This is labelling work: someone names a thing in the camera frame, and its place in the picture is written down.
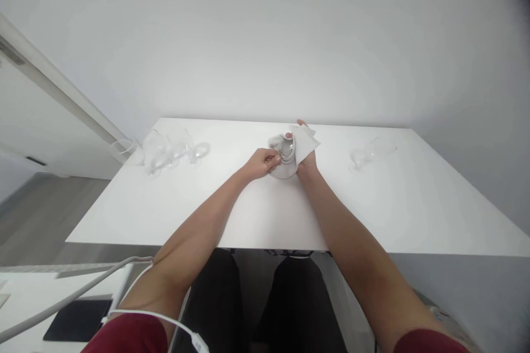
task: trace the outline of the white cable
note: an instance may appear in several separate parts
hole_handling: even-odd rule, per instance
[[[155,262],[151,259],[151,265],[149,265],[148,267],[146,267],[145,269],[142,270],[142,272],[138,275],[138,277],[132,282],[131,286],[129,287],[129,289],[127,290],[127,292],[125,293],[125,295],[123,295],[123,298],[121,299],[121,301],[118,303],[118,305],[120,305],[120,303],[123,302],[123,300],[125,299],[125,297],[127,296],[127,294],[129,292],[131,292],[131,290],[133,289],[134,285],[136,284],[136,282],[140,279],[141,276],[143,276],[149,269],[151,269],[153,267],[153,265],[155,264]]]
[[[195,348],[195,350],[197,350],[197,352],[199,352],[199,353],[209,353],[210,352],[210,350],[208,349],[208,345],[200,337],[200,335],[198,333],[195,333],[195,332],[191,331],[184,324],[182,324],[179,321],[176,321],[176,320],[172,319],[171,317],[167,317],[167,316],[165,316],[163,314],[155,313],[155,312],[136,311],[136,310],[127,310],[127,309],[116,309],[116,310],[110,311],[109,315],[111,315],[112,313],[149,314],[149,315],[161,318],[162,320],[170,322],[170,323],[176,325],[177,327],[182,328],[184,331],[186,331],[189,334],[189,336],[192,337],[192,345]]]
[[[136,282],[138,280],[140,280],[140,278],[145,274],[147,273],[147,271],[149,269],[151,269],[154,265],[154,262],[151,261],[151,265],[149,265],[148,267],[146,267],[142,273],[140,273],[138,275],[138,277],[132,282],[131,286],[129,287],[129,289],[127,290],[127,292],[125,293],[125,295],[123,295],[123,299],[121,300],[123,302],[123,300],[125,299],[125,297],[127,296],[127,294],[133,289],[134,285],[136,284]],[[200,335],[198,333],[195,333],[193,331],[191,331],[188,327],[186,327],[184,324],[182,324],[181,322],[179,321],[176,321],[174,319],[172,319],[171,317],[167,317],[166,315],[163,315],[163,314],[159,314],[159,313],[156,313],[156,312],[148,312],[148,311],[139,311],[139,310],[129,310],[129,309],[115,309],[115,310],[111,310],[109,311],[109,313],[107,314],[108,317],[110,317],[113,313],[131,313],[131,314],[149,314],[149,315],[152,315],[152,316],[155,316],[155,317],[158,317],[158,318],[161,318],[162,320],[165,320],[167,322],[170,322],[174,325],[176,325],[177,327],[180,327],[181,329],[183,329],[184,331],[186,331],[189,336],[191,336],[192,338],[192,345],[195,347],[195,350],[197,350],[197,352],[199,353],[209,353],[209,349],[208,349],[208,345],[206,344],[206,342],[200,337]]]
[[[136,282],[148,271],[153,267],[153,257],[147,256],[144,258],[140,258],[138,256],[132,256],[130,258],[127,258],[123,260],[122,262],[114,265],[111,269],[107,270],[104,274],[100,275],[99,277],[96,277],[94,280],[92,280],[90,283],[86,284],[84,287],[80,288],[78,291],[74,292],[73,294],[69,295],[68,297],[64,298],[62,301],[57,302],[55,305],[52,305],[48,309],[40,312],[39,314],[36,314],[35,316],[5,330],[0,332],[0,344],[11,339],[12,337],[26,331],[27,329],[34,327],[35,325],[39,324],[52,314],[58,312],[60,309],[62,309],[64,306],[70,304],[77,298],[79,298],[81,295],[83,295],[85,292],[90,290],[92,287],[94,287],[96,284],[99,284],[102,280],[106,279],[108,276],[110,276],[112,273],[117,271],[118,269],[122,268],[129,262],[151,262],[151,265],[146,267],[139,275],[138,277],[132,282],[131,286],[125,293],[123,299],[127,296],[127,294],[131,291],[131,289],[134,287]],[[161,318],[165,321],[168,321],[172,324],[175,324],[176,326],[182,328],[184,331],[186,331],[191,337],[192,337],[192,344],[199,353],[209,353],[210,350],[208,349],[208,345],[206,342],[200,337],[198,333],[195,333],[191,331],[188,327],[186,327],[181,322],[178,322],[171,317],[167,317],[163,314],[155,313],[155,312],[148,312],[148,311],[137,311],[137,310],[126,310],[126,309],[115,309],[108,313],[107,316],[110,316],[112,313],[137,313],[137,314],[149,314],[158,318]]]

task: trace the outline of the white door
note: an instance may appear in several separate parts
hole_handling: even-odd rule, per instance
[[[58,175],[111,179],[120,164],[110,155],[108,142],[1,52],[0,61],[0,147],[46,163]]]

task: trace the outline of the floor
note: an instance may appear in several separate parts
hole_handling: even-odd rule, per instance
[[[113,263],[156,254],[154,246],[65,243],[108,184],[36,174],[0,205],[0,266]]]

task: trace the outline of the white desk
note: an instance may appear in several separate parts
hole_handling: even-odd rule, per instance
[[[166,134],[187,128],[210,154],[199,168],[182,161],[148,180],[140,167],[122,167],[66,240],[162,245],[173,231],[267,139],[288,124],[160,119]],[[530,256],[530,238],[471,186],[414,131],[312,125],[322,142],[319,169],[342,202],[388,252]],[[348,170],[349,150],[377,136],[397,151]],[[326,250],[296,176],[252,182],[230,215],[220,247]]]

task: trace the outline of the empty glass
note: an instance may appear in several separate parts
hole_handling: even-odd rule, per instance
[[[388,155],[395,152],[397,145],[390,140],[377,137],[370,141],[362,150],[354,150],[350,153],[353,163],[348,166],[349,170],[358,175],[367,164],[382,161]]]
[[[122,164],[143,165],[144,151],[129,139],[117,140],[109,147],[112,156]]]
[[[178,164],[177,159],[168,156],[167,142],[157,130],[144,130],[137,140],[144,149],[145,169],[151,179],[160,175],[161,168],[173,168]]]
[[[186,129],[171,131],[167,135],[167,140],[175,158],[188,156],[189,163],[195,167],[200,166],[202,158],[210,152],[210,144],[207,142],[194,145],[193,139]]]

